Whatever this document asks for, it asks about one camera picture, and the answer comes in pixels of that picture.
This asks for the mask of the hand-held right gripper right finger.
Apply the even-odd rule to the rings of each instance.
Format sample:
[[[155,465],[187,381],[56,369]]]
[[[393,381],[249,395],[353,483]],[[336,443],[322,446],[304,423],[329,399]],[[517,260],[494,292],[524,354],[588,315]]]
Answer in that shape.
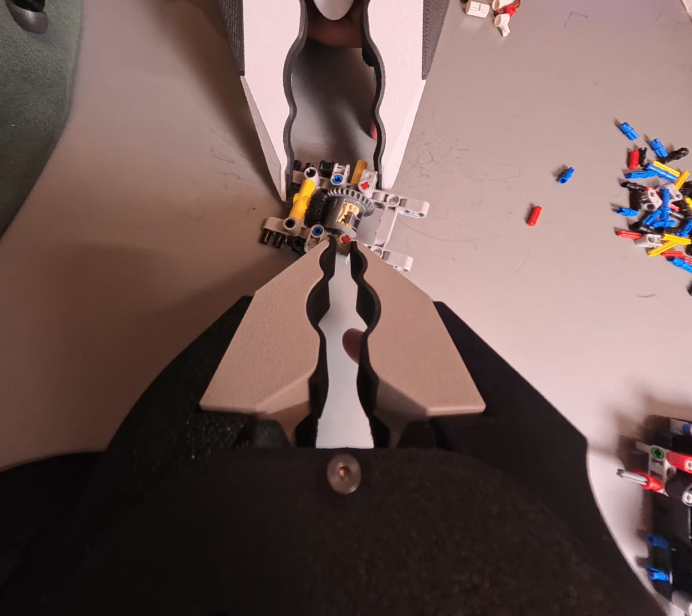
[[[360,242],[351,245],[360,339],[357,390],[373,438],[415,421],[484,412],[485,402],[428,294]]]

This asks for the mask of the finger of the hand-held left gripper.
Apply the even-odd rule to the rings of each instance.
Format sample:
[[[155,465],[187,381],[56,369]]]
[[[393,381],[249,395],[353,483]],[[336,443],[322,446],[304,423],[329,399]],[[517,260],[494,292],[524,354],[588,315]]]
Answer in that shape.
[[[396,180],[426,84],[423,6],[424,0],[369,0],[365,10],[365,42],[374,50],[379,78],[375,159],[382,184]]]
[[[242,0],[244,73],[241,83],[267,168],[282,200],[287,197],[289,155],[284,130],[290,117],[287,60],[303,29],[299,0]]]

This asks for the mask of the grey lego differential assembly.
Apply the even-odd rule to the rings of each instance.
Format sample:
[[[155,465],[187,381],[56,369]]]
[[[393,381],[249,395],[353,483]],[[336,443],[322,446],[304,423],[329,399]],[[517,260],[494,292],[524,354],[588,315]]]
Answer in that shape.
[[[366,161],[355,168],[332,161],[296,161],[287,213],[264,221],[259,242],[304,255],[334,239],[337,254],[348,262],[350,250],[341,253],[337,244],[338,236],[347,233],[397,271],[408,273],[412,258],[389,248],[392,232],[401,217],[426,217],[429,204],[386,192],[378,181],[378,173]]]

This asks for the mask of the pile of blue yellow lego pins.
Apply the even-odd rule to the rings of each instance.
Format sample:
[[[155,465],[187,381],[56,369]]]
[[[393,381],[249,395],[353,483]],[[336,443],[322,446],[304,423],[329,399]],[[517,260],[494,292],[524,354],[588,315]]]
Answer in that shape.
[[[614,206],[624,219],[615,235],[691,274],[691,152],[671,149],[660,138],[640,136],[626,121],[616,121],[632,147],[618,181],[627,205]]]

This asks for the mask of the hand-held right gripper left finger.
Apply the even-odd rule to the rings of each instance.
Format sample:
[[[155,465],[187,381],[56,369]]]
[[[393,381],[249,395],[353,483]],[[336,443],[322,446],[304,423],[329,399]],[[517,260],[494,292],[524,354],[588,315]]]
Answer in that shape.
[[[333,242],[322,241],[252,297],[200,401],[204,411],[255,415],[295,435],[328,391],[324,334]]]

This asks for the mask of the black lego car chassis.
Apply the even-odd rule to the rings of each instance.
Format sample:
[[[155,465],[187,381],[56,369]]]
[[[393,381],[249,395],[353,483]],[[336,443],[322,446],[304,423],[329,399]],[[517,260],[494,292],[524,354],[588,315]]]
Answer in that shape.
[[[669,418],[650,442],[637,442],[634,469],[618,477],[653,495],[646,574],[653,588],[691,614],[691,422]]]

